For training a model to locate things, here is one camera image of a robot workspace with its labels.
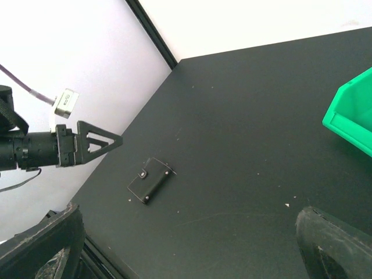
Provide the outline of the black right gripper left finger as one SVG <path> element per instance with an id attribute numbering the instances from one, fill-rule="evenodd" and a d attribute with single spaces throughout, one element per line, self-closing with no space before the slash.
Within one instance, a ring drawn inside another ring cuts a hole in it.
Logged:
<path id="1" fill-rule="evenodd" d="M 83 217 L 73 203 L 1 244 L 1 278 L 35 278 L 54 256 L 46 278 L 74 278 L 85 241 Z"/>

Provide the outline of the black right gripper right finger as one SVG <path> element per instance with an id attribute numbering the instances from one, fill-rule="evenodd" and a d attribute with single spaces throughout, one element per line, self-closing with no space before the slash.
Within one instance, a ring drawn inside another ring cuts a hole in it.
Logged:
<path id="1" fill-rule="evenodd" d="M 296 240 L 310 278 L 371 278 L 371 236 L 314 207 L 296 220 Z"/>

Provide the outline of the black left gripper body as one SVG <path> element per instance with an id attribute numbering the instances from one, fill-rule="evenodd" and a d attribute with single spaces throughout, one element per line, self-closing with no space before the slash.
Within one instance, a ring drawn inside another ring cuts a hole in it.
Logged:
<path id="1" fill-rule="evenodd" d="M 72 129 L 67 128 L 64 124 L 56 125 L 56 139 L 58 146 L 57 167 L 70 167 L 75 165 L 75 134 Z"/>

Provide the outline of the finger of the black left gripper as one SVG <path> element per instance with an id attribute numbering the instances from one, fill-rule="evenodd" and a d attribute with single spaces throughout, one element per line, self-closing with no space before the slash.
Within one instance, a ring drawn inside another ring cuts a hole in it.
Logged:
<path id="1" fill-rule="evenodd" d="M 103 130 L 85 121 L 77 122 L 76 165 L 88 162 L 123 144 L 121 135 Z"/>

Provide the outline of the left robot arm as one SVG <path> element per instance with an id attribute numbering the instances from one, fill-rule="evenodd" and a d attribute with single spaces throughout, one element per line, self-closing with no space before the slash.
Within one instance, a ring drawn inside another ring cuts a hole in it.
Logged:
<path id="1" fill-rule="evenodd" d="M 86 164 L 123 144 L 121 136 L 85 121 L 77 133 L 64 124 L 54 132 L 30 133 L 28 124 L 14 110 L 12 89 L 1 86 L 1 170 L 37 170 L 44 166 Z"/>

